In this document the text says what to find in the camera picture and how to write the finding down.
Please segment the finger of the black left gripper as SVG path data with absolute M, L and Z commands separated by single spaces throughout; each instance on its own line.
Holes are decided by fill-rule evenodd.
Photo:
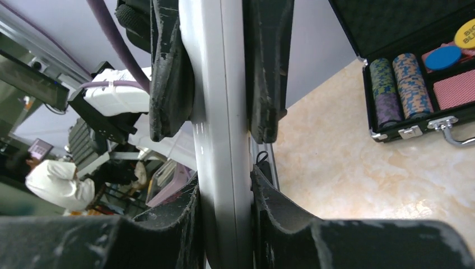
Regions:
M 276 141 L 287 114 L 293 15 L 292 0 L 243 2 L 248 126 L 258 144 Z

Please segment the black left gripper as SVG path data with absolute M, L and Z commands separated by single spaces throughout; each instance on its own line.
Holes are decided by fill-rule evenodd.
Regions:
M 181 38 L 179 2 L 118 0 L 115 17 L 135 47 L 150 52 L 152 45 L 150 138 L 173 137 L 189 120 L 195 87 Z

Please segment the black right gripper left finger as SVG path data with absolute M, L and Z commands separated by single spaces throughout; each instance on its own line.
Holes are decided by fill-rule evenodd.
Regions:
M 124 216 L 1 218 L 2 268 L 203 268 L 199 186 Z

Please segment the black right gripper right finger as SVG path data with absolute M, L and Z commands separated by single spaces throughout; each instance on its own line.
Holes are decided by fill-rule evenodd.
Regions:
M 473 268 L 463 238 L 432 220 L 324 220 L 270 184 L 258 167 L 254 193 L 258 268 Z

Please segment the white remote control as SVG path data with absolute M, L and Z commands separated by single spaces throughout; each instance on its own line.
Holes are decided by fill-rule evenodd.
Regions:
M 180 1 L 195 77 L 192 125 L 207 262 L 253 268 L 243 4 Z

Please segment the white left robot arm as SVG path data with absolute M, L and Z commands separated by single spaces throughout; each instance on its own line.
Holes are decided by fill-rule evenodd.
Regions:
M 244 1 L 247 124 L 258 144 L 274 143 L 286 113 L 293 1 Z M 69 105 L 95 131 L 116 143 L 164 153 L 190 120 L 197 74 L 183 44 L 179 1 L 119 1 L 128 39 L 150 52 L 150 68 L 102 66 Z

